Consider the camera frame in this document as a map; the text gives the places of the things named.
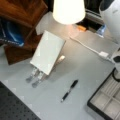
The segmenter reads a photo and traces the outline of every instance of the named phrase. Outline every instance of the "white lamp shade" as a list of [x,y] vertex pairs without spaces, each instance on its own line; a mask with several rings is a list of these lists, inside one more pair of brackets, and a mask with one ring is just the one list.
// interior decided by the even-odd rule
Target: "white lamp shade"
[[53,17],[61,24],[74,24],[85,17],[84,0],[54,0]]

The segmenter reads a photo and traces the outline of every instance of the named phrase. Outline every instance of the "black cable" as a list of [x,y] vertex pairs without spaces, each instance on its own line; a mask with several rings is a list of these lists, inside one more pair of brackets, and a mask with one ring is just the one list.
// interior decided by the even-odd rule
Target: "black cable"
[[117,71],[116,68],[114,68],[114,70],[112,71],[112,77],[113,77],[113,79],[116,80],[117,82],[120,82],[120,78],[116,78],[116,77],[115,77],[115,72],[116,72],[116,71]]

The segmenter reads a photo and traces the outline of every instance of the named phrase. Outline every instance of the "pen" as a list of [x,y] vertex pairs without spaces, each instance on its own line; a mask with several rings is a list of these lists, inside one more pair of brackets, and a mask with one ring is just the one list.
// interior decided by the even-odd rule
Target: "pen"
[[76,86],[76,84],[78,83],[78,80],[75,80],[72,85],[70,86],[70,89],[65,93],[65,95],[63,96],[61,102],[63,102],[67,96],[70,94],[71,90]]

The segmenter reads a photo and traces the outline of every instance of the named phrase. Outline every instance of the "table surface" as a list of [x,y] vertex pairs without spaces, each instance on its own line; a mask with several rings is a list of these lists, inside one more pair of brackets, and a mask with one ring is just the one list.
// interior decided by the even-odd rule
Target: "table surface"
[[[90,31],[80,32],[77,39],[97,51],[110,54],[118,48]],[[61,54],[65,55],[65,60],[44,82],[33,88],[31,83],[35,80],[31,83],[25,81],[33,69],[29,63],[31,59],[9,66],[3,47],[0,47],[0,81],[42,120],[94,120],[87,101],[114,65],[70,39],[66,39]],[[79,80],[78,84],[61,103],[75,79]]]

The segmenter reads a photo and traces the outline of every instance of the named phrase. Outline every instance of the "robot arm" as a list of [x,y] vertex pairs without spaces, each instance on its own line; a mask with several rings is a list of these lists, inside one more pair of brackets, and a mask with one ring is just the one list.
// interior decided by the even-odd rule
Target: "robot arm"
[[116,40],[115,42],[120,44],[120,1],[103,0],[99,9],[104,23]]
[[[99,9],[105,25],[115,38],[115,42],[120,45],[120,0],[103,0]],[[113,53],[111,60],[117,72],[120,73],[120,49]],[[116,81],[120,82],[120,78],[116,78],[114,72],[112,75]]]

